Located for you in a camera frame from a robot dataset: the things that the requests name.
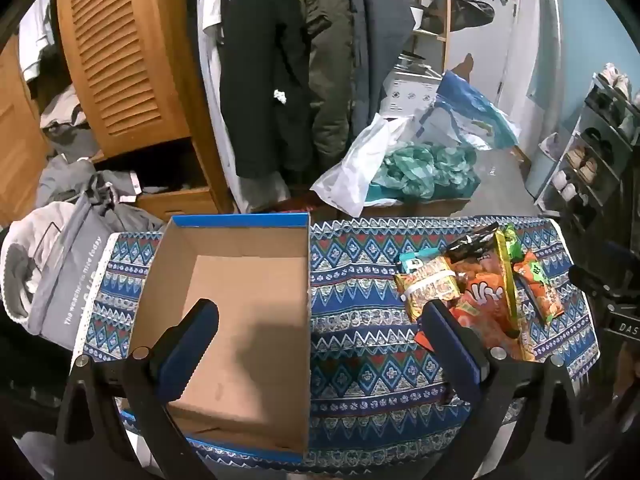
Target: metal screw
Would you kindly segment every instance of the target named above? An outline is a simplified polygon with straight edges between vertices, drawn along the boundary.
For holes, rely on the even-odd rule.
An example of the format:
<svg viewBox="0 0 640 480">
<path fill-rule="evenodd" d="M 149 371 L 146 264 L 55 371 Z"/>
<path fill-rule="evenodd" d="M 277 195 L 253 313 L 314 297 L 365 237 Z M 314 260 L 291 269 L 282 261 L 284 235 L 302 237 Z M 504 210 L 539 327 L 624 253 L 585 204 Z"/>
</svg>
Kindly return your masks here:
<svg viewBox="0 0 640 480">
<path fill-rule="evenodd" d="M 89 357 L 86 355 L 81 355 L 78 359 L 76 359 L 76 366 L 83 367 L 89 364 Z"/>
<path fill-rule="evenodd" d="M 148 355 L 149 348 L 147 348 L 146 346 L 139 346 L 133 351 L 133 358 L 137 360 L 144 359 Z"/>
<path fill-rule="evenodd" d="M 498 361 L 502 361 L 505 357 L 507 357 L 507 352 L 501 346 L 494 346 L 491 348 L 491 355 L 493 358 L 498 359 Z"/>
<path fill-rule="evenodd" d="M 551 362 L 554 366 L 557 366 L 558 368 L 561 366 L 564 366 L 564 359 L 562 359 L 558 354 L 553 354 L 551 356 Z"/>
</svg>

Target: green jacket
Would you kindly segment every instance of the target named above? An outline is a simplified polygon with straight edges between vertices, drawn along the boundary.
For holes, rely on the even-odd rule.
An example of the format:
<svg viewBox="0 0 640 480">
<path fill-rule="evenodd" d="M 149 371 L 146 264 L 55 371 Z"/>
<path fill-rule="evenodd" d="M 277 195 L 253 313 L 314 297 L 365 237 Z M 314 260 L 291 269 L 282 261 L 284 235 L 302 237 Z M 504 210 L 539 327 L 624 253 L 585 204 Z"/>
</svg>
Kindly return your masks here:
<svg viewBox="0 0 640 480">
<path fill-rule="evenodd" d="M 300 5 L 311 42 L 312 135 L 324 171 L 347 147 L 353 23 L 349 0 L 300 0 Z"/>
</svg>

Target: black coat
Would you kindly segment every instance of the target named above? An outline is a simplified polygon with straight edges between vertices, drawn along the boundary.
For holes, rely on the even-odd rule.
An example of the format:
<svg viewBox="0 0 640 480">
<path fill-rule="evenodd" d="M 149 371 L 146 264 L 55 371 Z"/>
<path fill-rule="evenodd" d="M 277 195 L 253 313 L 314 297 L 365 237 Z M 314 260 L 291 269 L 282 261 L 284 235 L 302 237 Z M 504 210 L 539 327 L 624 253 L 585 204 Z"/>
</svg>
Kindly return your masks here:
<svg viewBox="0 0 640 480">
<path fill-rule="evenodd" d="M 303 171 L 313 158 L 309 56 L 298 0 L 222 0 L 220 105 L 238 176 Z M 274 97 L 284 92 L 286 103 Z"/>
</svg>

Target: cardboard box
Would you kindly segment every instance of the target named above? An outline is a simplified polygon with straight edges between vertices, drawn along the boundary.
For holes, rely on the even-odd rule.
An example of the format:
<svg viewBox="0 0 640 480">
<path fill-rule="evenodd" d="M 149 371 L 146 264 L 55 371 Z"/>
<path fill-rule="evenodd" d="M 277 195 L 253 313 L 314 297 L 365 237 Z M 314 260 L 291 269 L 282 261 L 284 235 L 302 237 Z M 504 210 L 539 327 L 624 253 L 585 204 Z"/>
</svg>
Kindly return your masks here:
<svg viewBox="0 0 640 480">
<path fill-rule="evenodd" d="M 169 411 L 186 436 L 271 460 L 308 443 L 308 214 L 175 216 L 140 297 L 131 351 L 153 346 L 199 298 L 218 333 Z"/>
</svg>

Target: blue plastic bag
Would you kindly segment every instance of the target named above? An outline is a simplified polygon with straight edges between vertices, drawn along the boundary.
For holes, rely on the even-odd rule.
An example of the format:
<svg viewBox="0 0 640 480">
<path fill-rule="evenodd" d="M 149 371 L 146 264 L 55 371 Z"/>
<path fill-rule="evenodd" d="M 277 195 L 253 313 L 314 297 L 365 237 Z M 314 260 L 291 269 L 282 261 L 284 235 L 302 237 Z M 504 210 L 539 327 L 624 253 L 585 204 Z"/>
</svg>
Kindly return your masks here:
<svg viewBox="0 0 640 480">
<path fill-rule="evenodd" d="M 436 101 L 418 122 L 414 142 L 447 146 L 453 141 L 476 150 L 510 148 L 520 133 L 489 99 L 451 71 L 443 76 Z"/>
</svg>

